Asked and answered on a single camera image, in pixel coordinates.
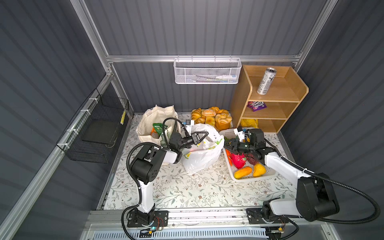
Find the bun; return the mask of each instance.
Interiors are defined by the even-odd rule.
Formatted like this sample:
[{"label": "bun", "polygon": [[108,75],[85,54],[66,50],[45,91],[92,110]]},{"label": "bun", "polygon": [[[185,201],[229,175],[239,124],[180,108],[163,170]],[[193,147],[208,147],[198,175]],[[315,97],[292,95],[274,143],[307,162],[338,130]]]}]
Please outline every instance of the bun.
[{"label": "bun", "polygon": [[195,124],[198,123],[205,123],[206,116],[201,116],[201,118],[198,118],[195,120]]},{"label": "bun", "polygon": [[192,110],[192,113],[191,113],[192,120],[196,121],[198,118],[201,118],[201,108],[194,109]]},{"label": "bun", "polygon": [[217,114],[221,114],[221,113],[229,114],[228,110],[225,110],[225,109],[220,109],[217,111]]},{"label": "bun", "polygon": [[215,127],[217,130],[226,130],[231,127],[232,117],[229,114],[221,113],[216,115]]},{"label": "bun", "polygon": [[206,117],[214,117],[214,116],[216,116],[215,110],[212,110],[212,109],[203,110],[201,114],[203,116],[206,116]]},{"label": "bun", "polygon": [[209,124],[209,125],[215,127],[216,120],[214,117],[207,117],[205,124]]},{"label": "bun", "polygon": [[212,110],[214,110],[214,111],[215,111],[215,113],[217,113],[217,111],[218,111],[218,107],[210,107],[209,109],[212,109]]}]

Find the yellow fruit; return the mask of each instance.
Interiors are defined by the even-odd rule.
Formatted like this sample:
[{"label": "yellow fruit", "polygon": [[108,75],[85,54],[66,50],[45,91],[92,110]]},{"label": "yellow fruit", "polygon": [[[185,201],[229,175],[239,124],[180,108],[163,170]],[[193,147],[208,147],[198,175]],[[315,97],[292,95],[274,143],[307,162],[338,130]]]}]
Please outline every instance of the yellow fruit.
[{"label": "yellow fruit", "polygon": [[265,167],[260,163],[255,164],[254,169],[255,170],[253,171],[253,177],[260,177],[261,175],[266,173]]},{"label": "yellow fruit", "polygon": [[250,173],[252,173],[252,168],[251,167],[244,167],[244,168],[242,168],[240,170],[237,170],[233,176],[236,179],[240,179],[240,178],[242,178],[244,176],[249,175]]}]

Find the purple snack package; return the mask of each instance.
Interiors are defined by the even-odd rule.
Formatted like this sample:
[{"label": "purple snack package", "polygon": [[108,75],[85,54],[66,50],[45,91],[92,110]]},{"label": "purple snack package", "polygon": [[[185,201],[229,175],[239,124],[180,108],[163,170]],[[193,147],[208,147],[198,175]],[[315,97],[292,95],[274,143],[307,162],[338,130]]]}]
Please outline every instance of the purple snack package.
[{"label": "purple snack package", "polygon": [[248,102],[247,106],[250,107],[253,111],[266,108],[266,105],[264,102]]}]

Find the silver beverage can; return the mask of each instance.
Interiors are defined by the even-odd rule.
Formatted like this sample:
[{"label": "silver beverage can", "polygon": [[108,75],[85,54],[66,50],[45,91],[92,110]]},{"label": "silver beverage can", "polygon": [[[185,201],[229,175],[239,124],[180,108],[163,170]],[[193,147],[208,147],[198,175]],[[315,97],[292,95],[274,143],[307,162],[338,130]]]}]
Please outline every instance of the silver beverage can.
[{"label": "silver beverage can", "polygon": [[265,70],[263,79],[260,82],[259,87],[257,88],[257,91],[256,91],[258,94],[265,95],[267,93],[269,87],[271,86],[273,79],[276,76],[276,72],[277,71],[274,68],[267,68]]}]

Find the table surface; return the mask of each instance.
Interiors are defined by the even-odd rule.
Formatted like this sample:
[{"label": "table surface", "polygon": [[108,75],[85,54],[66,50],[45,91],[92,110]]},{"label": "table surface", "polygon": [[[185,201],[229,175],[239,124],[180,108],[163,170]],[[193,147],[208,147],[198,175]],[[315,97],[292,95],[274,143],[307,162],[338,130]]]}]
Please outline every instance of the table surface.
[{"label": "table surface", "polygon": [[[142,115],[135,115],[132,120],[105,210],[124,209],[138,202],[137,187],[127,172],[126,158],[128,152],[140,143],[136,128],[141,118]],[[179,114],[179,119],[190,119],[190,114]],[[285,155],[276,134],[265,134],[265,137]],[[296,188],[280,174],[267,180],[234,182],[223,152],[212,166],[192,175],[187,174],[181,162],[162,166],[153,189],[156,208],[260,206],[272,198],[294,198],[295,195]]]}]

